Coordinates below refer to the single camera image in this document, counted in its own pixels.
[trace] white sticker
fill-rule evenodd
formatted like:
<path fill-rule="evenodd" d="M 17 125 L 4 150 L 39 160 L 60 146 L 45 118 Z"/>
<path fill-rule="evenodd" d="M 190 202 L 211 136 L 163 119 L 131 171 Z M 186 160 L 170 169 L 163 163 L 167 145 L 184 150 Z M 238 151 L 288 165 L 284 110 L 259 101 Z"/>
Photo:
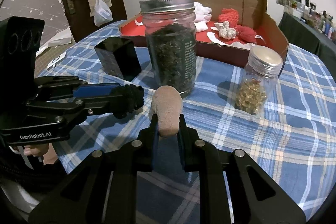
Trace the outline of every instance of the white sticker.
<path fill-rule="evenodd" d="M 62 59 L 65 58 L 66 53 L 62 53 L 60 56 L 56 57 L 54 60 L 52 60 L 48 66 L 47 69 L 54 68 Z"/>

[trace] bottle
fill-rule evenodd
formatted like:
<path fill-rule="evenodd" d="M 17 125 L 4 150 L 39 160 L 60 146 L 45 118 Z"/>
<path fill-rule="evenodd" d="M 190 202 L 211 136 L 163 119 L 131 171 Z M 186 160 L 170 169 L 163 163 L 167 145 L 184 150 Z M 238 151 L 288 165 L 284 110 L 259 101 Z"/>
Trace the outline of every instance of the bottle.
<path fill-rule="evenodd" d="M 147 0 L 140 8 L 156 81 L 185 98 L 196 78 L 194 0 Z"/>
<path fill-rule="evenodd" d="M 331 39 L 331 34 L 333 33 L 332 27 L 330 27 L 329 32 L 328 32 L 328 38 Z"/>
<path fill-rule="evenodd" d="M 330 24 L 330 21 L 327 20 L 326 23 L 325 23 L 325 30 L 324 30 L 324 35 L 327 37 L 328 36 L 328 33 L 329 33 L 329 30 L 331 28 L 331 24 Z"/>
<path fill-rule="evenodd" d="M 236 106 L 250 114 L 257 114 L 278 82 L 283 60 L 274 50 L 254 46 L 236 95 Z"/>
<path fill-rule="evenodd" d="M 322 33 L 324 33 L 324 31 L 326 30 L 326 22 L 323 20 L 323 23 L 322 23 Z"/>

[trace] table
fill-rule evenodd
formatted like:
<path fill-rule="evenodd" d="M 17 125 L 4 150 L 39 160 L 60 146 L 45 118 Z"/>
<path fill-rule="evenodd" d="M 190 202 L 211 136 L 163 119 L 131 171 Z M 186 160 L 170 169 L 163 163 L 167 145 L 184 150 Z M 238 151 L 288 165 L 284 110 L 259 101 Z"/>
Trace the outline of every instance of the table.
<path fill-rule="evenodd" d="M 67 50 L 67 57 L 42 75 L 75 75 L 89 83 L 127 83 L 105 74 L 94 46 L 118 36 L 118 23 L 91 34 Z M 157 88 L 147 48 L 136 49 L 142 72 L 133 83 L 145 89 L 141 112 L 117 120 L 111 114 L 88 117 L 68 141 L 54 143 L 69 173 L 93 150 L 112 151 L 137 138 L 150 124 Z M 183 100 L 189 127 L 217 148 L 245 150 L 303 208 L 310 218 L 336 182 L 336 84 L 315 55 L 290 45 L 276 90 L 253 116 L 234 108 L 243 69 L 197 58 L 197 79 Z M 137 223 L 199 223 L 198 173 L 182 171 L 177 139 L 159 143 L 152 173 L 139 173 Z"/>
<path fill-rule="evenodd" d="M 279 28 L 290 43 L 317 55 L 336 80 L 336 45 L 334 42 L 288 13 L 283 14 Z"/>

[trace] plush toy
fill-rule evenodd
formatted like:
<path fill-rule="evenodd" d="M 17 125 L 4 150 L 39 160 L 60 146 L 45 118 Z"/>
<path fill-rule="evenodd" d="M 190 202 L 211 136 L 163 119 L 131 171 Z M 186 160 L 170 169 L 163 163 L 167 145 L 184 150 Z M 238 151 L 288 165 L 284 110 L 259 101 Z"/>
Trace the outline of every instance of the plush toy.
<path fill-rule="evenodd" d="M 219 22 L 228 21 L 230 23 L 230 28 L 237 26 L 239 21 L 239 13 L 235 9 L 223 9 L 222 14 L 218 16 Z"/>
<path fill-rule="evenodd" d="M 245 40 L 248 43 L 257 43 L 257 39 L 255 38 L 257 33 L 250 27 L 247 26 L 236 26 L 236 30 L 239 32 L 239 38 Z"/>

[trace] silver screw lid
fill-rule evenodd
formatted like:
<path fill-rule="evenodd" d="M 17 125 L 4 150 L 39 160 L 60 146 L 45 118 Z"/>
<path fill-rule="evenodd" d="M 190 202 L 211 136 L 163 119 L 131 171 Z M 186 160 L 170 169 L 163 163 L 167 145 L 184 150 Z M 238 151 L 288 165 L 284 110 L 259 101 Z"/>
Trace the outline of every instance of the silver screw lid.
<path fill-rule="evenodd" d="M 194 0 L 145 0 L 140 1 L 142 14 L 177 12 L 194 9 Z"/>
<path fill-rule="evenodd" d="M 272 77 L 279 74 L 283 60 L 281 56 L 271 48 L 265 46 L 254 46 L 251 48 L 248 64 L 256 72 Z"/>

